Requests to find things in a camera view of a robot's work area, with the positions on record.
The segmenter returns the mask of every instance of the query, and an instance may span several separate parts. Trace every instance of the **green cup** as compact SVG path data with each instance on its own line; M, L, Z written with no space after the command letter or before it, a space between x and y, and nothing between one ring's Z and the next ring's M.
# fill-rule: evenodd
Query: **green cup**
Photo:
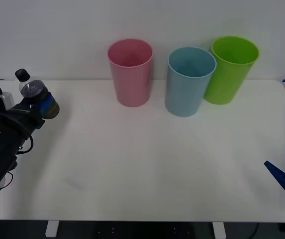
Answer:
M204 98L214 104L231 102L247 73L258 58L258 48L250 41L226 36L211 45L217 68L206 89Z

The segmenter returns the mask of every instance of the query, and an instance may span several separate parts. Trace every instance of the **floor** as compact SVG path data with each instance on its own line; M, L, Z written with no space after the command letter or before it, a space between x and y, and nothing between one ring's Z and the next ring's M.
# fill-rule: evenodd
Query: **floor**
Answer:
M227 239L246 239L255 223L225 223ZM46 221L0 221L0 239L45 239ZM57 239L214 239L211 223L62 221ZM276 223L261 223L254 239L285 239Z

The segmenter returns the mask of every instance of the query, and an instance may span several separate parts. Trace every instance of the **cup rim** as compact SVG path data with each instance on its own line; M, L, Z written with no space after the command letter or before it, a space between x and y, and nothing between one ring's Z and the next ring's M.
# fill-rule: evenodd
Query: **cup rim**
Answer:
M205 51L205 52L208 53L209 55L211 55L211 57L214 59L214 62L215 62L214 69L213 69L210 73L208 73L208 74L206 74L206 75L204 75L204 76L186 76L186 75L183 75L183 74L177 72L177 71L176 71L175 69L173 69L173 67L170 65L170 63L169 63L169 58L170 58L170 56L171 56L172 53L174 53L174 52L177 51L177 50L184 49L184 48L200 49L200 50L202 50L202 51ZM169 57L168 57L168 66L170 67L170 69L171 69L173 72L175 72L175 73L177 73L178 75L180 75L180 76L182 76L182 77L185 77L185 78L199 79L199 78L207 77L207 76L213 74L214 71L216 70L216 67L217 67L217 61L216 61L215 57L213 56L213 54L210 53L210 52L207 51L207 50L202 49L201 47L194 47L194 46L180 47L180 48L174 50L173 52L171 52L171 54L170 54Z
M151 49L151 56L150 56L150 58L149 58L146 62L144 62L144 63L142 63L142 64L140 64L140 65L137 65L137 66L121 66L121 65L119 65L119 64L114 63L114 62L110 59L110 57L109 57L109 51L110 51L110 49L113 47L113 45L115 45L115 44L117 44L117 43L119 43L119 42L121 42L121 41L125 41L125 40L138 40L138 41L142 41L142 42L146 43L146 44L150 47L150 49ZM109 62L112 63L112 64L114 64L114 65L116 65L116 66L119 66L119 67L122 67L122 68L135 68L135 67L143 66L143 65L149 63L149 62L152 60L152 58L153 58L153 49L152 49L151 45L150 45L148 42L144 41L144 40L141 40L141 39L138 39L138 38L124 38L124 39L121 39L121 40L118 40L118 41L114 42L114 43L108 48L107 55L108 55Z
M256 56L256 58L255 58L253 61L248 62L248 63L234 63L234 62L230 62L230 61L224 60L223 58L221 58L219 55L217 55L217 54L215 53L214 48L213 48L213 45L214 45L214 43L215 43L216 41L221 40L221 39L224 39L224 38L238 38L238 39L245 40L245 41L249 42L249 43L252 44L252 45L256 48L256 50L257 50L257 56ZM222 37L219 37L219 38L215 39L215 40L213 41L213 43L211 44L211 50L212 50L212 52L214 53L214 55L215 55L218 59L220 59L221 61L224 61L224 62L226 62L226 63L232 64L232 65L241 65L241 66L242 66L242 65L253 64L253 63L259 58L259 56L260 56L260 51L259 51L258 47L257 47L253 42L251 42L250 40L247 40L247 39L245 39L245 38L243 38L243 37L239 37L239 36L222 36Z

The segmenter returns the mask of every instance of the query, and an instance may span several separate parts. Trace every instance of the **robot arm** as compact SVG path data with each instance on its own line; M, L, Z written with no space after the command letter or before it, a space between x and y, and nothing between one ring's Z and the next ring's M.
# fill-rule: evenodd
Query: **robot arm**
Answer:
M5 175L17 166L16 155L28 153L33 148L33 132L43 126L48 113L53 118L58 112L59 107L48 91L47 96L37 102L24 98L13 106L12 95L0 89L0 189L4 186ZM28 139L31 140L30 148L20 151Z

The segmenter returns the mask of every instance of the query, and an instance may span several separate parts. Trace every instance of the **table leg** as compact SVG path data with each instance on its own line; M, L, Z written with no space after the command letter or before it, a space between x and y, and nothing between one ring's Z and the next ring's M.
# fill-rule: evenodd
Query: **table leg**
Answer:
M46 228L46 237L55 238L57 235L59 220L49 220Z
M215 239L226 239L226 232L224 228L224 223L213 223Z

